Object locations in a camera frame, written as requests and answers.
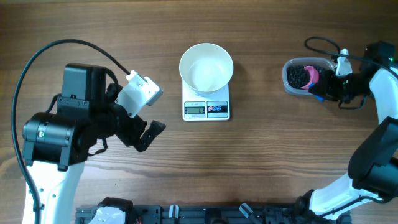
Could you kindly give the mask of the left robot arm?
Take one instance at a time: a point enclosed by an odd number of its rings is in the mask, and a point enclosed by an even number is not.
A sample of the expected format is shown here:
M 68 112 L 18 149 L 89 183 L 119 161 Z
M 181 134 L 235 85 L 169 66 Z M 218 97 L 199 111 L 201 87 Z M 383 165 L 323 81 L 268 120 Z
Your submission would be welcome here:
M 62 92 L 48 111 L 33 115 L 23 128 L 23 159 L 32 177 L 39 205 L 26 200 L 23 221 L 68 223 L 77 185 L 90 149 L 98 140 L 116 136 L 125 146 L 145 151 L 165 129 L 138 113 L 153 105 L 161 88 L 137 72 L 127 85 L 107 83 L 114 73 L 95 65 L 70 63 L 64 69 Z

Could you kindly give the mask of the pink scoop blue handle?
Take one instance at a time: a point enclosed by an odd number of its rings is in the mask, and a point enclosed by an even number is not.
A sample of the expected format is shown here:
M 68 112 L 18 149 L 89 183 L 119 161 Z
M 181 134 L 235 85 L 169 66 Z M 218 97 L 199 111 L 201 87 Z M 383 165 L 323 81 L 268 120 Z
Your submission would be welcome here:
M 313 86 L 314 84 L 316 84 L 319 81 L 320 74 L 319 74 L 319 71 L 314 66 L 307 65 L 303 69 L 306 72 L 308 72 L 310 79 L 305 86 L 301 87 L 301 89 L 309 90 L 309 88 L 311 86 Z

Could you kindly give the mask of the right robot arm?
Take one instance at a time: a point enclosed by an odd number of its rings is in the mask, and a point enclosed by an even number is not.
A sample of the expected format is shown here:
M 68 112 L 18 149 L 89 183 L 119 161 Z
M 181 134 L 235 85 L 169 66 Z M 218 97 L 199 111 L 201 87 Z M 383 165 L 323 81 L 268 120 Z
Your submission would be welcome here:
M 394 46 L 379 41 L 362 57 L 330 52 L 334 71 L 308 88 L 317 97 L 338 102 L 347 110 L 356 96 L 374 98 L 378 127 L 355 150 L 348 171 L 330 185 L 310 190 L 292 209 L 293 222 L 338 222 L 340 216 L 365 203 L 385 204 L 397 197 L 397 60 Z

